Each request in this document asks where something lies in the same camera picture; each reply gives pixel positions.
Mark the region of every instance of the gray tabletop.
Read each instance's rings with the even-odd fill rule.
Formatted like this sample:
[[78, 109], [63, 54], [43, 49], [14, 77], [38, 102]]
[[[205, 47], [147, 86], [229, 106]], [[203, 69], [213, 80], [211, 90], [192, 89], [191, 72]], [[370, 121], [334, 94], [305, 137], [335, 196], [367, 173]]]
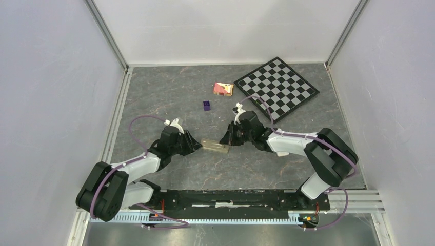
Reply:
[[[320, 224], [337, 215], [320, 215]], [[137, 224], [90, 223], [83, 242], [86, 246], [236, 246], [236, 245], [380, 245], [370, 214], [348, 214], [331, 228], [303, 232], [297, 225], [211, 225], [193, 224], [175, 230], [147, 230]]]
[[[350, 144], [337, 98], [322, 64], [290, 64], [320, 93], [276, 124], [290, 132], [317, 132], [333, 129]], [[213, 94], [215, 82], [233, 83], [258, 65], [134, 68], [118, 131], [112, 162], [130, 159], [143, 152], [129, 133], [128, 125], [138, 115], [154, 114], [169, 120], [179, 117], [193, 137], [220, 140], [234, 119], [232, 108], [245, 95], [234, 88], [231, 97]], [[204, 111], [209, 100], [211, 111]], [[260, 121], [269, 120], [250, 101], [245, 110], [254, 110]], [[160, 137], [163, 124], [152, 118], [140, 119], [134, 134], [148, 146]], [[162, 189], [297, 189], [314, 169], [306, 157], [277, 157], [257, 150], [252, 144], [230, 147], [227, 154], [199, 149], [188, 156], [175, 156], [161, 171], [144, 178]], [[347, 188], [364, 188], [361, 176], [343, 182]]]

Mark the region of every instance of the purple cube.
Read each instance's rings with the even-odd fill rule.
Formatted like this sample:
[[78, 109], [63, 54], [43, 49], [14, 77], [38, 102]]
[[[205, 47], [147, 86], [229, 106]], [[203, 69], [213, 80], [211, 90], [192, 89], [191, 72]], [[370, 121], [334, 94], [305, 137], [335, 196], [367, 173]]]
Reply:
[[203, 101], [204, 104], [204, 111], [209, 111], [210, 108], [210, 101]]

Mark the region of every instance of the checkered pattern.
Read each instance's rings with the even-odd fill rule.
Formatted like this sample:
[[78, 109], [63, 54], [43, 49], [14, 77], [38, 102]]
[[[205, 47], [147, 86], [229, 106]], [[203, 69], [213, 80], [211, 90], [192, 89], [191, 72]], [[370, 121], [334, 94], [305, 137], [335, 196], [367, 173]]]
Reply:
[[[280, 121], [319, 92], [279, 57], [240, 78], [234, 84], [246, 95], [258, 96], [266, 102], [274, 122]], [[251, 100], [269, 117], [261, 102]]]

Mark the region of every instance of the white wall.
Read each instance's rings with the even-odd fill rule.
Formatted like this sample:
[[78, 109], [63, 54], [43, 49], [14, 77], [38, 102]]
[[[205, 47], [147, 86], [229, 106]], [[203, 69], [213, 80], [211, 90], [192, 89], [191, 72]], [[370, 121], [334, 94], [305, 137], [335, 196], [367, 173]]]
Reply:
[[434, 245], [435, 2], [370, 1], [332, 64], [397, 245]]
[[123, 71], [84, 1], [2, 1], [0, 57], [0, 244], [65, 245]]
[[95, 0], [130, 64], [324, 62], [358, 0]]

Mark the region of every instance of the purple cable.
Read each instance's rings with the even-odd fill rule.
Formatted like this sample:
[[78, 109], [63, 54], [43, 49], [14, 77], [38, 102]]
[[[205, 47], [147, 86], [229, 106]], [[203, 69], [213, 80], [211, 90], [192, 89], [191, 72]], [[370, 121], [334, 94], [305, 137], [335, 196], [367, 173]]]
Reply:
[[131, 130], [131, 126], [133, 125], [133, 123], [136, 121], [136, 120], [138, 120], [138, 119], [140, 119], [140, 118], [145, 118], [145, 117], [149, 117], [149, 118], [154, 118], [154, 119], [158, 119], [158, 120], [160, 120], [160, 121], [163, 121], [163, 122], [165, 122], [165, 120], [164, 119], [162, 119], [162, 118], [160, 118], [160, 117], [158, 117], [158, 116], [154, 116], [154, 115], [149, 115], [149, 114], [144, 114], [144, 115], [141, 115], [141, 116], [138, 116], [138, 117], [136, 117], [136, 118], [134, 118], [131, 122], [130, 122], [130, 125], [128, 126], [128, 132], [130, 132], [130, 135], [131, 135], [131, 138], [133, 138], [133, 140], [134, 141], [136, 141], [143, 149], [144, 149], [144, 152], [145, 152], [145, 156], [148, 154], [148, 148], [145, 146], [145, 144], [143, 144], [139, 139], [137, 139], [134, 135], [133, 135], [133, 131]]
[[101, 189], [104, 187], [104, 184], [107, 182], [107, 180], [109, 179], [109, 177], [112, 176], [112, 174], [113, 174], [114, 172], [116, 172], [118, 169], [120, 169], [120, 168], [122, 168], [122, 167], [124, 167], [124, 166], [126, 166], [126, 165], [128, 165], [128, 164], [131, 164], [131, 163], [133, 163], [133, 162], [135, 162], [135, 161], [138, 161], [138, 160], [140, 160], [140, 159], [143, 159], [144, 156], [147, 156], [147, 154], [148, 154], [148, 148], [145, 146], [145, 144], [143, 144], [141, 141], [139, 141], [139, 139], [137, 139], [135, 136], [133, 136], [133, 132], [132, 132], [132, 130], [131, 130], [131, 126], [133, 125], [133, 122], [135, 122], [136, 120], [138, 120], [138, 119], [140, 119], [140, 118], [145, 118], [145, 117], [155, 118], [155, 119], [159, 119], [159, 120], [165, 122], [165, 120], [162, 119], [162, 118], [160, 118], [160, 117], [157, 117], [157, 116], [154, 116], [154, 115], [148, 115], [148, 114], [138, 116], [138, 117], [134, 118], [134, 119], [131, 121], [130, 126], [128, 127], [128, 131], [130, 132], [130, 135], [131, 135], [131, 137], [133, 138], [133, 140], [136, 141], [140, 146], [142, 146], [142, 148], [144, 148], [145, 153], [144, 153], [143, 156], [139, 156], [139, 157], [137, 157], [137, 158], [135, 158], [135, 159], [131, 159], [131, 160], [125, 162], [125, 164], [122, 163], [122, 164], [116, 166], [115, 168], [113, 168], [112, 170], [110, 170], [110, 172], [106, 175], [106, 177], [103, 178], [103, 180], [101, 181], [100, 185], [99, 185], [98, 188], [96, 189], [96, 191], [95, 191], [95, 195], [94, 195], [94, 197], [93, 197], [93, 199], [92, 199], [91, 208], [90, 208], [90, 211], [89, 211], [89, 213], [91, 214], [91, 218], [96, 219], [96, 216], [94, 215], [95, 202], [96, 202], [96, 199], [97, 199], [98, 195], [100, 194]]
[[179, 219], [174, 219], [174, 218], [165, 216], [165, 215], [160, 214], [160, 213], [154, 211], [153, 209], [151, 209], [151, 208], [149, 208], [149, 207], [147, 207], [147, 206], [145, 206], [145, 205], [143, 205], [141, 203], [138, 203], [136, 205], [141, 207], [141, 208], [144, 208], [144, 209], [150, 211], [151, 213], [154, 213], [154, 214], [158, 215], [161, 218], [169, 219], [169, 220], [172, 220], [172, 221], [175, 221], [175, 222], [178, 222], [178, 223], [182, 223], [181, 225], [175, 225], [175, 226], [170, 226], [170, 227], [150, 227], [150, 229], [153, 229], [153, 230], [165, 230], [165, 229], [185, 228], [185, 227], [189, 226], [189, 223], [187, 221], [182, 221], [182, 220], [179, 220]]
[[332, 222], [332, 223], [329, 223], [329, 224], [326, 224], [326, 225], [323, 225], [323, 226], [321, 226], [321, 227], [316, 227], [316, 228], [306, 228], [306, 230], [309, 230], [309, 231], [317, 231], [317, 230], [319, 230], [319, 229], [326, 229], [326, 228], [329, 228], [329, 227], [331, 227], [331, 226], [333, 226], [333, 225], [335, 225], [335, 224], [337, 224], [343, 217], [344, 217], [344, 214], [346, 213], [346, 210], [347, 210], [347, 206], [348, 206], [348, 204], [349, 204], [349, 195], [347, 194], [347, 191], [346, 191], [346, 189], [345, 188], [342, 188], [342, 187], [335, 187], [335, 188], [332, 188], [332, 189], [330, 189], [328, 192], [326, 192], [327, 194], [328, 193], [331, 193], [331, 192], [333, 192], [333, 191], [335, 191], [335, 190], [342, 190], [342, 191], [344, 191], [344, 195], [346, 196], [346, 202], [345, 202], [345, 204], [344, 204], [344, 209], [343, 209], [343, 212], [340, 214], [340, 216], [334, 221], [334, 222]]
[[345, 161], [347, 161], [347, 163], [349, 163], [349, 165], [353, 168], [353, 173], [348, 175], [346, 178], [354, 177], [355, 175], [358, 174], [357, 166], [346, 155], [344, 155], [340, 150], [338, 150], [336, 147], [330, 145], [326, 141], [324, 141], [324, 140], [322, 140], [320, 138], [317, 138], [317, 137], [313, 137], [313, 136], [305, 136], [305, 135], [302, 135], [302, 134], [294, 134], [294, 133], [284, 133], [284, 132], [278, 132], [277, 130], [275, 130], [274, 127], [273, 127], [272, 114], [269, 111], [268, 105], [261, 98], [259, 98], [258, 96], [254, 96], [254, 95], [247, 96], [247, 97], [243, 98], [243, 100], [241, 100], [240, 103], [242, 103], [243, 101], [245, 101], [246, 99], [249, 99], [249, 98], [256, 98], [258, 101], [260, 101], [264, 105], [264, 107], [266, 108], [267, 114], [269, 115], [270, 122], [272, 124], [272, 126], [270, 127], [272, 129], [272, 132], [274, 132], [276, 134], [283, 135], [283, 136], [309, 138], [309, 139], [312, 139], [314, 141], [317, 141], [317, 142], [325, 145], [326, 147], [330, 148], [332, 151], [336, 152], [343, 159], [345, 159]]

